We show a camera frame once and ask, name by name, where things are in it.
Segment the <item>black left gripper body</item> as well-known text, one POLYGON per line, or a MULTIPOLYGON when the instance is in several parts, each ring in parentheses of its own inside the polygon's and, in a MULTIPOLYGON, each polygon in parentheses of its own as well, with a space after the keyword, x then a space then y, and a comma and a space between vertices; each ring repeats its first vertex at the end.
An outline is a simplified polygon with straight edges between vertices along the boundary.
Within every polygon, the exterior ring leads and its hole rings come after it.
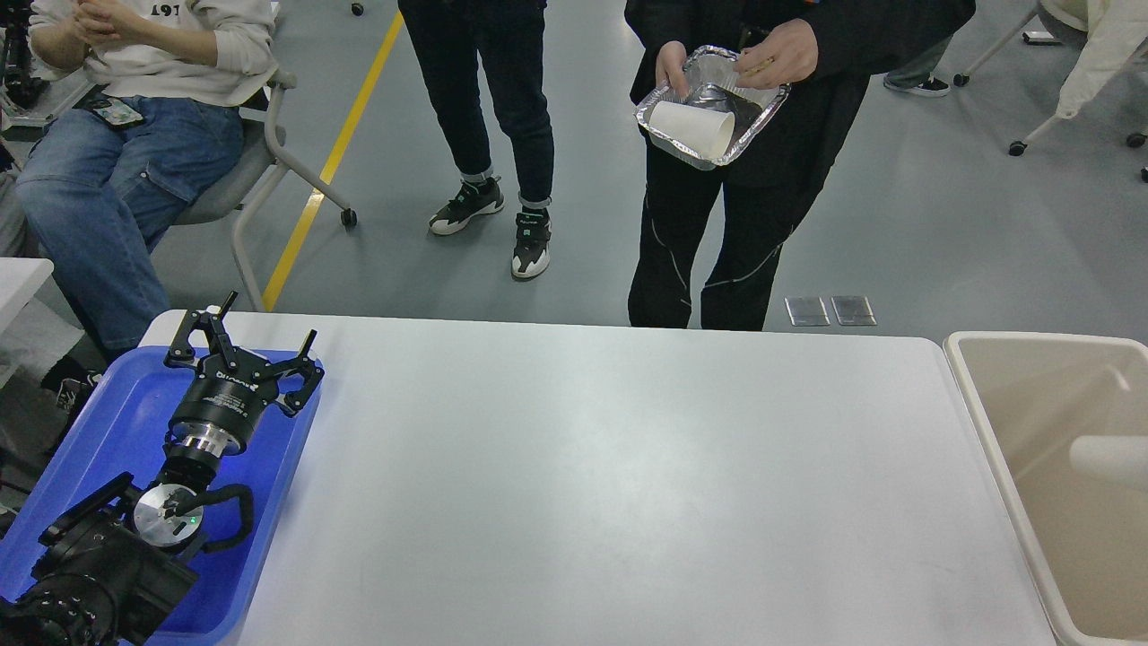
POLYGON ((231 369, 220 355, 208 355, 197 364, 196 378, 169 421, 170 439, 189 446, 191 437, 205 438, 216 456, 247 449, 262 414, 280 394, 279 379, 298 369, 261 355, 241 355, 235 363, 231 369))

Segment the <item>person's right hand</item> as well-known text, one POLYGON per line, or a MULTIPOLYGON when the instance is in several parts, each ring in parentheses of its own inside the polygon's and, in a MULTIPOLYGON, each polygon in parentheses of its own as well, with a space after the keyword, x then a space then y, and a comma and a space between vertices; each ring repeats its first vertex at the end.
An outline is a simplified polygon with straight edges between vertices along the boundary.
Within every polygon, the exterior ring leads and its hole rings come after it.
POLYGON ((687 50, 682 42, 672 40, 661 45, 656 56, 656 87, 670 87, 677 98, 685 99, 690 86, 684 73, 687 50))

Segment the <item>person's left hand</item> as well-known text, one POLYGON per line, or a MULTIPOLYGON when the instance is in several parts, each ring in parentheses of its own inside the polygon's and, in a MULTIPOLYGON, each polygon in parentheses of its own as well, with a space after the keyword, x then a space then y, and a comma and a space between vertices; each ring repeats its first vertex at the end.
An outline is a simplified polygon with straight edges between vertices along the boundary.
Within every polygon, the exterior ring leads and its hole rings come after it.
POLYGON ((796 18, 771 29, 762 42, 743 49, 735 61, 735 86, 774 89, 802 81, 819 65, 819 42, 808 21, 796 18))

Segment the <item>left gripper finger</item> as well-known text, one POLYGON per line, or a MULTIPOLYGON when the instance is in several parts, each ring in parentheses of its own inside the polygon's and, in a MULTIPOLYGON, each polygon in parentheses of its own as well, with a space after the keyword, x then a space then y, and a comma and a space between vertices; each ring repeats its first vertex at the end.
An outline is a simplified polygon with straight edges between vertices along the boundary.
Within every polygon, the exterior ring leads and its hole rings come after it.
POLYGON ((318 330, 310 330, 298 349, 298 355, 288 360, 267 364, 264 368, 264 384, 274 390, 274 394, 266 399, 274 402, 276 407, 282 408, 284 417, 296 417, 302 412, 325 376, 324 369, 310 356, 316 336, 318 330), (284 391, 282 386, 279 386, 280 380, 292 376, 302 378, 302 386, 295 391, 284 391))
POLYGON ((238 291, 230 291, 219 306, 218 312, 209 310, 188 310, 183 318, 183 322, 176 332, 164 357, 164 365, 169 368, 195 368, 197 366, 196 352, 191 344, 191 335, 194 330, 200 330, 205 336, 208 355, 222 355, 227 371, 235 371, 239 364, 238 349, 230 341, 230 336, 224 327, 224 318, 233 302, 238 298, 238 291))

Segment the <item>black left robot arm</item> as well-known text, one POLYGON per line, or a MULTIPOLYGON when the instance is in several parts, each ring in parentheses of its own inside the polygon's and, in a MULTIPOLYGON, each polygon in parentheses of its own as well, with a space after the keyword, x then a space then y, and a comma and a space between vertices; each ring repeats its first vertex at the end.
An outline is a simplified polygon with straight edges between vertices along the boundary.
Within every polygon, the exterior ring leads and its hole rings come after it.
POLYGON ((3 537, 3 645, 214 645, 247 609, 326 371, 227 306, 115 360, 3 537))

